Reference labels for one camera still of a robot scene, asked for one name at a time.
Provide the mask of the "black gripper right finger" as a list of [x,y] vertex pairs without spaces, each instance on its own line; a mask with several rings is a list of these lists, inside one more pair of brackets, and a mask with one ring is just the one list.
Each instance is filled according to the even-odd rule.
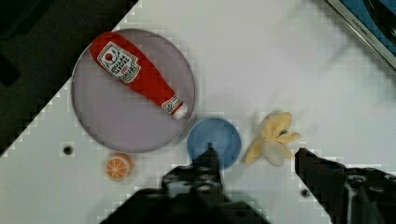
[[396,224],[394,175],[371,167],[347,168],[306,148],[295,154],[295,172],[332,224]]

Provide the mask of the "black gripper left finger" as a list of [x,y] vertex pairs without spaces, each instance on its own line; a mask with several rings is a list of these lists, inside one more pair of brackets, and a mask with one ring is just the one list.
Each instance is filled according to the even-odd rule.
[[211,143],[191,164],[180,165],[162,178],[162,189],[170,197],[211,188],[223,191],[219,154]]

